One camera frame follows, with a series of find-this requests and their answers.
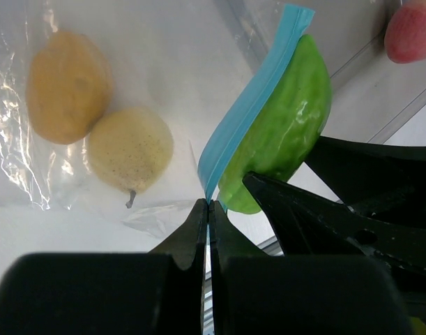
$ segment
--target pear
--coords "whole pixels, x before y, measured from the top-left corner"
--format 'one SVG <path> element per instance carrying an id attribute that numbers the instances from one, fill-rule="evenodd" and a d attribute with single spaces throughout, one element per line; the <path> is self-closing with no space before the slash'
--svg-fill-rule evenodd
<path id="1" fill-rule="evenodd" d="M 95 44 L 85 35 L 58 31 L 30 65 L 30 125 L 50 142 L 74 143 L 102 117 L 113 91 L 112 70 Z"/>
<path id="2" fill-rule="evenodd" d="M 87 156 L 105 183 L 130 194 L 143 193 L 165 171 L 174 152 L 168 125 L 154 112 L 136 107 L 104 116 L 89 136 Z"/>

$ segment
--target red apple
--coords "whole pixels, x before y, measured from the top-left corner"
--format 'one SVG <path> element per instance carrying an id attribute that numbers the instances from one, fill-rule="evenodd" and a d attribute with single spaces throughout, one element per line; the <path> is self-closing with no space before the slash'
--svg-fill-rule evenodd
<path id="1" fill-rule="evenodd" d="M 393 15 L 386 30 L 385 47 L 395 63 L 426 58 L 426 0 L 410 0 Z"/>

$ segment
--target plastic wrap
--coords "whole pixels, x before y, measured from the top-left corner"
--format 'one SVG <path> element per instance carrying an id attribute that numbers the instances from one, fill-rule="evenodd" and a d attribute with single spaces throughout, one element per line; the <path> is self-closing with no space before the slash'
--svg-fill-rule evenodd
<path id="1" fill-rule="evenodd" d="M 283 8 L 268 2 L 261 12 Z M 262 62 L 251 18 L 244 1 L 0 0 L 0 206 L 83 207 L 154 236 L 167 235 L 204 197 L 197 176 L 202 150 Z M 146 106 L 172 133 L 168 168 L 137 195 L 132 210 L 125 206 L 127 194 L 92 173 L 88 137 L 53 144 L 29 123 L 30 64 L 60 30 L 87 36 L 112 67 L 114 93 L 106 113 Z M 265 95 L 276 84 L 271 81 Z"/>

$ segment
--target ziploc bag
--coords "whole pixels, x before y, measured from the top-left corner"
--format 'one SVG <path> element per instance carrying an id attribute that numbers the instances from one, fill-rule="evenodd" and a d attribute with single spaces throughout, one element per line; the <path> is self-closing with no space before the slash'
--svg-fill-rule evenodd
<path id="1" fill-rule="evenodd" d="M 157 222 L 160 230 L 180 224 L 172 213 L 189 211 L 204 196 L 197 163 L 216 126 L 233 106 L 240 114 L 230 112 L 222 122 L 242 118 L 232 124 L 236 134 L 245 133 L 312 18 L 311 10 L 285 6 L 273 48 L 243 92 L 259 60 L 251 48 L 254 22 L 245 13 L 233 17 L 235 7 L 234 0 L 0 0 L 0 206 L 84 207 L 129 225 Z M 87 137 L 52 144 L 29 124 L 29 66 L 59 30 L 84 34 L 110 63 L 114 95 L 107 114 L 146 106 L 172 133 L 168 168 L 132 209 L 124 205 L 128 195 L 92 173 Z M 243 103 L 249 96 L 257 102 Z"/>

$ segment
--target green bell pepper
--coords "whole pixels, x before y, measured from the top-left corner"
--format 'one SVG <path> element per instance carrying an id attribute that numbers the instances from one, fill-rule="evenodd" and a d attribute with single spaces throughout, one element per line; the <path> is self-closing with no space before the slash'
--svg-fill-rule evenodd
<path id="1" fill-rule="evenodd" d="M 222 203 L 244 214 L 261 211 L 243 185 L 245 173 L 288 181 L 317 141 L 331 104 L 327 67 L 313 37 L 304 35 L 219 181 Z"/>

